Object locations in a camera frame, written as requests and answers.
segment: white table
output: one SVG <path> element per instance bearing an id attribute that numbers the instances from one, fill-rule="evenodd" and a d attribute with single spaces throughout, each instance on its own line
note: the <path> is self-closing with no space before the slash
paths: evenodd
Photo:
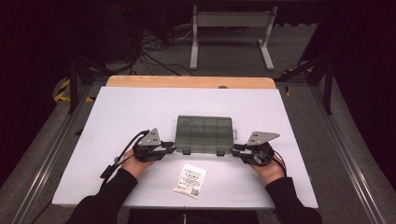
<path id="1" fill-rule="evenodd" d="M 158 128 L 174 141 L 178 115 L 231 117 L 245 143 L 251 132 L 280 133 L 270 141 L 285 159 L 297 195 L 318 207 L 279 91 L 248 89 L 103 87 L 52 203 L 76 205 L 96 194 L 99 175 L 143 130 Z M 173 191 L 185 163 L 207 170 L 198 200 Z M 150 208 L 263 209 L 274 207 L 257 174 L 239 158 L 175 152 L 150 166 L 124 206 Z"/>

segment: small paper card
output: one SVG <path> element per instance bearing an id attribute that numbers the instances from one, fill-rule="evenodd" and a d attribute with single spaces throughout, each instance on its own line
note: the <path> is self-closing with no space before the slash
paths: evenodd
<path id="1" fill-rule="evenodd" d="M 194 199 L 198 199 L 205 176 L 206 170 L 189 164 L 184 164 L 174 191 L 188 195 Z"/>

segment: metal frame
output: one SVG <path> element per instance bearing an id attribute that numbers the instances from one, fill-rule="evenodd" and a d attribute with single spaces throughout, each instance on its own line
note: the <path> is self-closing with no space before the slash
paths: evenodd
<path id="1" fill-rule="evenodd" d="M 371 192 L 359 165 L 356 163 L 355 158 L 349 151 L 347 144 L 344 142 L 334 118 L 327 113 L 324 106 L 320 106 L 322 101 L 320 89 L 318 87 L 311 87 L 310 90 L 320 108 L 323 118 L 326 120 L 329 129 L 332 132 L 332 138 L 338 149 L 340 159 L 346 167 L 346 171 L 352 185 L 361 199 L 361 204 L 363 205 L 367 217 L 370 219 L 371 223 L 388 223 L 376 205 L 373 193 Z"/>
<path id="2" fill-rule="evenodd" d="M 91 86 L 83 86 L 83 90 L 79 93 L 76 111 L 72 114 L 69 114 L 65 119 L 64 124 L 62 125 L 62 128 L 59 131 L 54 144 L 49 150 L 47 158 L 44 160 L 43 164 L 40 167 L 40 170 L 35 175 L 35 180 L 32 186 L 29 188 L 29 191 L 27 192 L 25 198 L 23 199 L 23 202 L 18 209 L 18 212 L 15 215 L 14 219 L 12 220 L 12 223 L 25 223 L 26 219 L 32 212 L 33 207 L 37 202 L 38 197 L 40 196 L 41 190 L 46 185 L 47 180 L 50 177 L 50 173 L 56 161 L 58 160 L 59 154 L 61 153 L 62 147 L 64 146 L 66 136 L 68 135 L 74 120 L 78 116 L 78 111 L 84 104 L 84 99 L 87 98 L 90 89 Z"/>
<path id="3" fill-rule="evenodd" d="M 277 7 L 272 7 L 271 11 L 262 12 L 198 12 L 195 5 L 192 11 L 192 48 L 190 69 L 198 68 L 198 27 L 214 27 L 214 26 L 246 26 L 246 27 L 264 27 L 264 37 L 259 39 L 259 47 L 262 51 L 267 70 L 273 71 L 270 54 L 267 44 L 274 24 Z"/>

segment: clear plastic box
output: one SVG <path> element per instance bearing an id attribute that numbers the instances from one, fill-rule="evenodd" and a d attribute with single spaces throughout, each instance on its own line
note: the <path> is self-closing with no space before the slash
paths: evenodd
<path id="1" fill-rule="evenodd" d="M 223 156 L 233 148 L 233 122 L 226 117 L 179 116 L 175 146 L 178 152 Z"/>

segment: black mount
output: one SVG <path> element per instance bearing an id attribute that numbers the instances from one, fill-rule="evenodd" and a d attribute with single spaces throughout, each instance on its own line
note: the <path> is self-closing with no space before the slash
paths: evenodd
<path id="1" fill-rule="evenodd" d="M 151 131 L 146 130 L 138 133 L 131 142 L 126 146 L 126 148 L 121 152 L 121 154 L 114 159 L 114 164 L 108 165 L 107 168 L 100 175 L 101 178 L 104 179 L 102 187 L 106 184 L 107 180 L 111 177 L 111 175 L 116 171 L 116 169 L 126 160 L 131 157 L 124 158 L 125 152 L 129 149 L 129 146 L 136 140 L 136 138 L 142 135 L 133 146 L 134 157 L 136 157 L 139 161 L 147 162 L 147 161 L 160 161 L 166 154 L 172 154 L 175 151 L 175 147 L 173 142 L 163 142 L 160 140 L 160 135 L 158 134 L 157 129 L 153 129 Z M 163 150 L 154 150 L 157 147 L 164 147 Z"/>
<path id="2" fill-rule="evenodd" d="M 279 137 L 278 133 L 254 132 L 244 145 L 234 144 L 231 154 L 241 158 L 243 163 L 265 166 L 274 157 L 274 150 L 268 141 Z"/>

